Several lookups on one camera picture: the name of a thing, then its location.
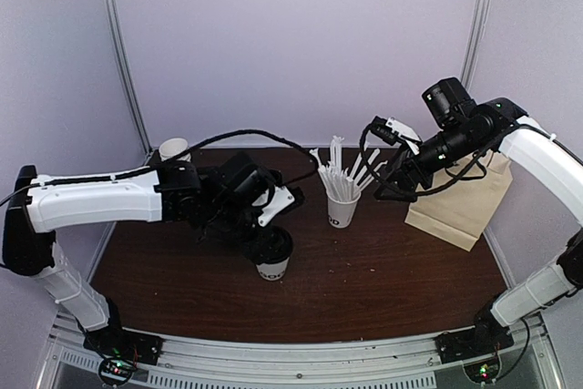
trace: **metal frame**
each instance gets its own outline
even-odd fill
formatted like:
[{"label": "metal frame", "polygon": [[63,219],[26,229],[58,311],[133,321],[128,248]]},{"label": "metal frame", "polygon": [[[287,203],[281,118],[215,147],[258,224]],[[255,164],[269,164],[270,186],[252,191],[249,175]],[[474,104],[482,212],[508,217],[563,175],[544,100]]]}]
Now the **metal frame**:
[{"label": "metal frame", "polygon": [[464,65],[462,67],[461,82],[466,89],[472,85],[480,42],[484,35],[490,0],[476,0],[474,19],[470,30],[470,37],[465,50]]},{"label": "metal frame", "polygon": [[121,27],[119,25],[116,0],[105,0],[105,3],[107,9],[107,19],[109,20],[109,29],[111,31],[111,37],[113,39],[114,48],[116,51],[116,61],[118,64],[119,76],[124,88],[126,100],[128,101],[132,120],[136,126],[136,130],[138,131],[139,140],[141,142],[142,148],[144,149],[144,154],[147,155],[152,150],[152,146],[149,142],[148,132],[146,131],[146,126],[144,124],[144,118],[142,117],[141,111],[139,110],[138,98],[136,97],[136,90],[134,88],[134,83],[132,81],[131,73],[129,70],[128,55],[126,54],[126,48],[124,47],[124,42],[121,36]]},{"label": "metal frame", "polygon": [[[539,315],[528,319],[534,360],[546,389],[564,389],[557,358]],[[459,367],[460,362],[441,364],[435,349],[439,333],[388,341],[272,344],[229,343],[160,335],[164,339],[159,364],[140,365],[136,384],[155,388],[229,387],[267,389],[340,389],[406,387],[398,382],[424,380],[435,387],[435,372]],[[522,323],[513,327],[516,344],[506,351],[521,350],[526,340]],[[96,353],[83,349],[83,335],[75,320],[61,312],[44,350],[35,387],[54,387],[61,363],[95,372]],[[476,357],[472,361],[487,356]]]},{"label": "metal frame", "polygon": [[[147,156],[151,153],[153,148],[149,141],[144,118],[142,117],[141,111],[139,109],[138,98],[129,69],[128,55],[123,43],[116,0],[105,0],[105,3],[107,8],[107,19],[109,21],[111,36],[116,51],[119,75],[121,77],[126,100],[128,101],[132,120],[138,132],[144,153]],[[489,6],[490,0],[476,0],[474,19],[470,29],[470,37],[467,43],[465,59],[461,73],[461,82],[465,88],[469,88],[472,83],[472,78],[476,69],[478,49],[484,34]]]},{"label": "metal frame", "polygon": [[492,255],[494,255],[494,260],[498,265],[498,269],[502,274],[502,278],[504,278],[506,287],[508,289],[513,288],[517,285],[517,280],[514,277],[514,273],[512,273],[512,270],[510,269],[510,264],[508,263],[508,259],[506,258],[504,251],[502,251],[502,246],[500,245],[500,242],[492,231],[490,225],[488,225],[484,230],[484,238],[486,239],[486,242],[492,251]]},{"label": "metal frame", "polygon": [[106,251],[107,244],[113,235],[113,231],[116,229],[117,222],[109,222],[106,225],[106,228],[103,230],[103,234],[101,234],[101,239],[99,239],[99,244],[97,245],[97,249],[95,251],[95,255],[93,256],[93,260],[91,261],[91,267],[89,268],[89,272],[87,273],[87,281],[91,282],[95,273],[97,272],[97,267],[101,262],[101,258],[103,257],[104,252]]}]

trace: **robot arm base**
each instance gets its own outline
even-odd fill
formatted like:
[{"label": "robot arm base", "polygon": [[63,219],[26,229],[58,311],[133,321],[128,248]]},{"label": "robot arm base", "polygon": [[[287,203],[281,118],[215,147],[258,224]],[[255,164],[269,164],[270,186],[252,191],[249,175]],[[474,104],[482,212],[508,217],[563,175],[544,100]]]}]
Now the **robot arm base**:
[{"label": "robot arm base", "polygon": [[108,326],[88,332],[79,327],[85,335],[83,347],[89,351],[117,357],[129,363],[138,362],[156,365],[162,351],[162,338],[152,334],[136,333],[121,327],[118,307],[109,299]]},{"label": "robot arm base", "polygon": [[475,327],[455,333],[443,333],[435,339],[442,363],[464,361],[478,355],[495,353],[514,345],[508,327],[503,327],[491,312],[496,296],[475,317]]}]

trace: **metal pole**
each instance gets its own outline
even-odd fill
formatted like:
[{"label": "metal pole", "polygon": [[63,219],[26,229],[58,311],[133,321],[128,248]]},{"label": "metal pole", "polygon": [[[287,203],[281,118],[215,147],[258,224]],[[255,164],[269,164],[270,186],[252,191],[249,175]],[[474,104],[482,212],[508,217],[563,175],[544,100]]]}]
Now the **metal pole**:
[{"label": "metal pole", "polygon": [[462,67],[461,81],[465,88],[470,88],[472,84],[472,78],[476,70],[478,49],[484,35],[489,8],[490,0],[476,0],[474,20],[472,21],[470,38],[465,51],[464,66]]},{"label": "metal pole", "polygon": [[109,29],[111,31],[111,37],[113,38],[114,48],[116,51],[119,76],[121,77],[121,83],[124,88],[126,100],[128,101],[132,120],[136,126],[136,130],[138,131],[139,140],[142,144],[142,148],[144,149],[144,153],[147,155],[151,152],[152,146],[149,142],[148,132],[146,131],[146,126],[144,125],[144,119],[139,110],[136,90],[134,88],[134,83],[129,71],[128,56],[126,54],[124,42],[121,37],[121,27],[119,26],[116,0],[105,0],[105,3],[107,9],[107,18],[109,20]]}]

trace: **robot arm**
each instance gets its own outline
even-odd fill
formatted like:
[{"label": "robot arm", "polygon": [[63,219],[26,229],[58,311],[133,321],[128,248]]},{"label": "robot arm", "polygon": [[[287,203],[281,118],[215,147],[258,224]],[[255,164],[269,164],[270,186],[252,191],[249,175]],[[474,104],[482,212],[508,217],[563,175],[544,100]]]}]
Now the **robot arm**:
[{"label": "robot arm", "polygon": [[[434,172],[468,154],[479,156],[492,149],[537,178],[583,226],[580,160],[559,146],[522,108],[505,98],[477,105],[455,78],[440,81],[422,96],[442,129],[426,142],[411,148],[404,141],[411,136],[411,129],[403,131],[403,124],[395,127],[394,119],[376,118],[371,124],[377,137],[389,144],[402,144],[384,170],[385,184],[375,192],[377,199],[415,201],[417,196],[437,192],[439,189],[430,189]],[[430,190],[415,192],[418,185]],[[476,352],[492,353],[497,344],[509,346],[508,326],[582,288],[583,230],[553,261],[489,302],[476,315],[475,329],[439,336],[442,362],[463,360]]]},{"label": "robot arm", "polygon": [[142,363],[157,361],[161,340],[122,329],[116,305],[71,265],[55,230],[104,221],[186,220],[194,229],[208,227],[239,245],[248,259],[261,264],[289,256],[292,238],[271,220],[303,201],[299,189],[282,186],[279,172],[243,153],[200,172],[174,161],[124,174],[57,178],[26,166],[15,189],[23,191],[10,200],[5,215],[6,267],[34,279],[77,318],[86,348],[129,360],[137,351]]}]

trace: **mounting plate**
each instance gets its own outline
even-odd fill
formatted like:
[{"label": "mounting plate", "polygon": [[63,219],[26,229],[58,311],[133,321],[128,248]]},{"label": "mounting plate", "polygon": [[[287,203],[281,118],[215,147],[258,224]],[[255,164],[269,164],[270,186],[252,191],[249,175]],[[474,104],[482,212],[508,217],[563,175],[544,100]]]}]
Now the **mounting plate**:
[{"label": "mounting plate", "polygon": [[498,350],[504,350],[514,345],[514,339],[510,333],[500,333],[488,345],[476,342],[476,328],[470,328],[461,332],[443,333],[435,338],[437,351],[441,363],[451,363],[460,360],[468,360],[479,355],[493,354]]},{"label": "mounting plate", "polygon": [[[136,350],[138,352],[138,363],[153,365],[158,364],[160,351],[162,351],[162,338],[152,334],[136,333],[130,332],[128,330],[124,330],[124,334],[127,336],[128,343],[136,345]],[[89,351],[95,351],[87,339],[83,342],[83,348]],[[133,362],[134,352],[124,352],[119,356],[119,358]]]}]

